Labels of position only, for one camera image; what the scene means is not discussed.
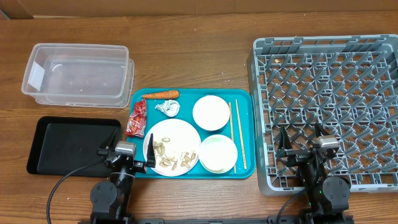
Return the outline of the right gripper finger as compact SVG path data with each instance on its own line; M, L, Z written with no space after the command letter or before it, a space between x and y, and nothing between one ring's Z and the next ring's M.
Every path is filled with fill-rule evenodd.
M316 135L316 137L327 136L327 135L330 134L330 133L327 132L327 131L325 130L325 128L324 128L320 123L318 123L318 122L315 123L314 128L315 128L315 135Z
M279 138L279 147L278 150L292 150L292 145L290 142L290 138L287 134L287 131L284 127L279 129L280 131L280 138Z

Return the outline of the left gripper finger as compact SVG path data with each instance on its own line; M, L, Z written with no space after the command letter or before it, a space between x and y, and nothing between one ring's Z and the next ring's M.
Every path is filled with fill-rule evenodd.
M156 160L155 160L155 152L154 152L154 137L153 134L150 134L149 142L147 145L147 162L146 166L155 168Z
M107 150L114 150L119 140L120 140L120 129L116 128L109 136L109 138L105 140L104 148Z

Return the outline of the white tissue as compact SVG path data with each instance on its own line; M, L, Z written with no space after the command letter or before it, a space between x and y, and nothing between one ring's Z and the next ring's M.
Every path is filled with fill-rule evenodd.
M156 105L155 109L161 111L169 118L173 118L178 115L180 104L176 100L165 100L162 104Z

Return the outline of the white paper cup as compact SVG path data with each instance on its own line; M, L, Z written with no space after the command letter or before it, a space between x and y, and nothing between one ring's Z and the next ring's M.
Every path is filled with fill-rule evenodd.
M238 160L235 143L222 134L207 137L200 144L198 152L201 165L214 174L228 172L233 169Z

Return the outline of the orange carrot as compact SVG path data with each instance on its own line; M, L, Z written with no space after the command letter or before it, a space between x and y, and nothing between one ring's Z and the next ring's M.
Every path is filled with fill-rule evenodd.
M145 99L176 99L180 96L180 93L178 90L167 90L167 91L160 91L160 92L155 92L155 93L148 93L145 95L142 95L142 98Z

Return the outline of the pink bowl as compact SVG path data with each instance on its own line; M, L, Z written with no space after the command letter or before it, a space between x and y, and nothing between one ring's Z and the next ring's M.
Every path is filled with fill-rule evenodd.
M201 97L193 106L193 120L206 131L217 131L229 121L230 110L227 102L219 96Z

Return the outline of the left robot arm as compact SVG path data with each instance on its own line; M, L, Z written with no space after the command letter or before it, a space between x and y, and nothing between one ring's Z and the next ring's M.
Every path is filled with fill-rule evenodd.
M98 182L91 190L90 223L135 223L133 215L127 212L132 185L137 173L145 174L156 165L153 135L147 146L147 160L137 161L136 145L120 141L117 133L115 130L97 149L97 155L112 173L108 180Z

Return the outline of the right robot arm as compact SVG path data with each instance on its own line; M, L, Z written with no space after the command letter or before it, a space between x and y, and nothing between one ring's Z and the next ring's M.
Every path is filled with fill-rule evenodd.
M324 163L336 157L340 145L321 124L315 124L315 142L308 149L294 150L285 128L280 128L278 158L286 158L286 167L296 167L304 189L285 202L279 210L275 223L353 223L346 217L349 209L351 184L346 178L328 176ZM296 198L306 195L308 208L298 215L282 215L285 208Z

